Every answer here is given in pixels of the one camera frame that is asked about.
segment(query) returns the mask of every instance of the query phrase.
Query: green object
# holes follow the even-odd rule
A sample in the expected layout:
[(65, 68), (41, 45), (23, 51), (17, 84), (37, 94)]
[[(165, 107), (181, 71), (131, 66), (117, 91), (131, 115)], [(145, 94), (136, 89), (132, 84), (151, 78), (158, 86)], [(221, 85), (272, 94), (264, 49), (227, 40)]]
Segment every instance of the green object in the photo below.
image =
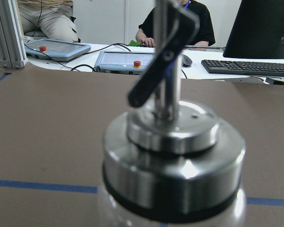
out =
[(138, 42), (132, 40), (132, 41), (128, 44), (128, 46), (142, 46), (142, 43), (138, 43)]

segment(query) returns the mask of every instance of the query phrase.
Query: person in beige clothing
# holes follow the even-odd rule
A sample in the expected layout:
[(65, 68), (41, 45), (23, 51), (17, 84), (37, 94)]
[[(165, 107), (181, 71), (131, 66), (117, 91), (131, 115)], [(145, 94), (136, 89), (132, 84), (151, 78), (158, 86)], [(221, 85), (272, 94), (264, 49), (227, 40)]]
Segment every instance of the person in beige clothing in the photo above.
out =
[(49, 38), (80, 41), (72, 16), (72, 0), (17, 0), (23, 32), (40, 28)]

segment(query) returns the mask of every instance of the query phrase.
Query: khaki pants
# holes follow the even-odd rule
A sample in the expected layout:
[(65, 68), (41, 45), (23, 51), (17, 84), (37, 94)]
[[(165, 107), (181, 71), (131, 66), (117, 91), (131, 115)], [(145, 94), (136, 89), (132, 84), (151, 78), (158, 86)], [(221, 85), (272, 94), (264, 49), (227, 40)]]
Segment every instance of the khaki pants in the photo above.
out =
[(67, 42), (78, 41), (77, 28), (71, 20), (70, 6), (60, 5), (50, 9), (42, 9), (39, 23), (41, 9), (19, 4), (19, 12), (24, 33), (35, 31), (38, 27), (49, 39)]

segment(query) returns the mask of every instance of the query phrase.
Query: black mouse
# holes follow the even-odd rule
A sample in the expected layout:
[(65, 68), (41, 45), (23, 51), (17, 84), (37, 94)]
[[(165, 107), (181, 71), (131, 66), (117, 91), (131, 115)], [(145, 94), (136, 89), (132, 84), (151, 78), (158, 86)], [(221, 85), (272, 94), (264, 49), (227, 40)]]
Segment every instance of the black mouse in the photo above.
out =
[(182, 66), (183, 67), (189, 67), (191, 66), (191, 64), (193, 63), (193, 61), (187, 57), (185, 54), (182, 54)]

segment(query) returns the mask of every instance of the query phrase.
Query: white wall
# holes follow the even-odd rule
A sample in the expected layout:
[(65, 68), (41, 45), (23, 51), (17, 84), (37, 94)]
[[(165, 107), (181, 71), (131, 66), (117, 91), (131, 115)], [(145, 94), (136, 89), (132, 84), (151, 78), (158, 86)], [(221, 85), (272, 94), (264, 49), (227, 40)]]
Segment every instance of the white wall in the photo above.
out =
[[(215, 46), (225, 46), (241, 0), (198, 2), (211, 13)], [(73, 14), (82, 42), (128, 44), (154, 5), (155, 0), (74, 0)]]

